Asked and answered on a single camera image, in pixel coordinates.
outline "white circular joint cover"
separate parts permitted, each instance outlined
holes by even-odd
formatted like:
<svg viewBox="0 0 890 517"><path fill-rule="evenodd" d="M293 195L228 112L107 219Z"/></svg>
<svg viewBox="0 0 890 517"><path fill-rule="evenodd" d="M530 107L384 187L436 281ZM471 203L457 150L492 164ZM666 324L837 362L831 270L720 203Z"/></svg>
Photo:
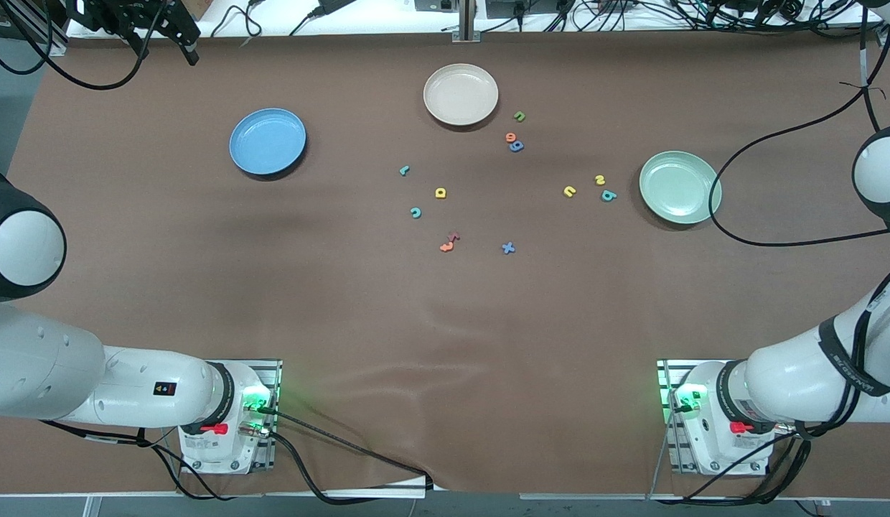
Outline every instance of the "white circular joint cover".
<svg viewBox="0 0 890 517"><path fill-rule="evenodd" d="M890 202L890 136L872 141L856 157L853 183L867 200Z"/></svg>
<svg viewBox="0 0 890 517"><path fill-rule="evenodd" d="M45 213L22 210L0 223L0 274L12 284L42 284L62 267L65 238Z"/></svg>

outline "gray floor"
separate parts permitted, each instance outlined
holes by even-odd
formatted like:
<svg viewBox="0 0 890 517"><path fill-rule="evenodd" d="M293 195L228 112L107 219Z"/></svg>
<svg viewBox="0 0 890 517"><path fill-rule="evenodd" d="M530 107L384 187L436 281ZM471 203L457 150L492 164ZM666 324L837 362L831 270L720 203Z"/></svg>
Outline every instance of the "gray floor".
<svg viewBox="0 0 890 517"><path fill-rule="evenodd" d="M24 42L0 39L0 56L19 68L26 68L34 62L34 53ZM8 171L11 164L18 136L31 108L42 73L41 70L21 78L0 69L1 173ZM0 498L0 517L78 517L82 515L84 503L84 498ZM229 503L193 501L178 497L104 498L100 505L100 517L408 517L412 504L412 500L383 500L355 507L331 507L314 498L241 498ZM840 517L890 517L890 503L835 501L832 510L833 515ZM513 494L451 492L431 493L425 500L416 501L416 507L413 508L415 517L704 517L725 514L733 517L805 517L789 501L744 508L691 508L621 500L524 501Z"/></svg>

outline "brown table surface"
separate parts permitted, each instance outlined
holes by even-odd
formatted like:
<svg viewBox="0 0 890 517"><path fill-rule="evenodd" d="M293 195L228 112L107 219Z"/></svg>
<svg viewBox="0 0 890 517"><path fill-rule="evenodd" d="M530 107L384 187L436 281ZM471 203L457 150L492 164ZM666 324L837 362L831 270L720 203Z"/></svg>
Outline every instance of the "brown table surface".
<svg viewBox="0 0 890 517"><path fill-rule="evenodd" d="M446 39L203 42L193 68L155 47L131 84L106 93L47 73L11 180L55 211L69 253L57 282L19 305L114 345L281 358L284 409L451 490L643 494L662 436L657 359L746 357L849 307L890 269L890 236L750 248L708 223L662 225L637 189L657 152L718 167L841 105L855 89L838 81L858 81L856 42ZM59 62L106 82L131 56L71 49ZM443 128L423 108L425 79L451 62L500 84L495 117L476 131ZM877 85L890 124L890 59ZM276 182L244 177L226 148L236 122L265 107L308 128L303 163ZM724 177L721 219L764 240L881 227L850 184L869 134L856 105L753 149ZM618 199L600 200L595 174ZM462 238L445 254L451 230ZM284 432L324 488L405 477ZM664 471L658 491L697 483ZM273 472L215 487L304 489L284 452ZM172 488L149 451L0 419L0 492ZM819 439L787 494L890 498L890 426Z"/></svg>

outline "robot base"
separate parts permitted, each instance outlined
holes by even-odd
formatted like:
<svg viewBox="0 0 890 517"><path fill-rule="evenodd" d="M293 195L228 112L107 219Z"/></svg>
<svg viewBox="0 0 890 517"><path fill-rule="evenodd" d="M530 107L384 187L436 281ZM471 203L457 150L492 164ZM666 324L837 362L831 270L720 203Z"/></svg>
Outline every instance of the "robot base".
<svg viewBox="0 0 890 517"><path fill-rule="evenodd" d="M178 428L183 460L199 474L248 474L270 470L275 458L274 444L259 436L245 435L239 429L245 425L275 431L273 416L245 409L245 404L251 399L261 399L271 408L277 408L282 363L280 360L218 362L225 364L235 380L235 397L228 416L222 421L228 425L228 432L206 431L189 435Z"/></svg>
<svg viewBox="0 0 890 517"><path fill-rule="evenodd" d="M723 413L716 395L717 377L723 366L724 363L717 360L698 364L672 394L673 406L693 408L688 412L677 413L675 422L684 424L697 471L704 475L719 474L748 452L774 438L774 432L736 434L730 430L730 421ZM767 471L767 458L771 452L773 446L767 446L741 464L735 465L726 475L763 475Z"/></svg>

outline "mint green plate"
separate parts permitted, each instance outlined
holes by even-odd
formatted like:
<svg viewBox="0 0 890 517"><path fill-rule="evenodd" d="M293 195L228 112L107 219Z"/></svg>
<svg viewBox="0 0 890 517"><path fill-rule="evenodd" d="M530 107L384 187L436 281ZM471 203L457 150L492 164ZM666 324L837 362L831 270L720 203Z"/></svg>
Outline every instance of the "mint green plate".
<svg viewBox="0 0 890 517"><path fill-rule="evenodd" d="M693 225L710 217L708 197L716 172L684 151L665 151L649 158L640 172L642 199L662 219ZM713 191L713 211L723 200L723 183Z"/></svg>

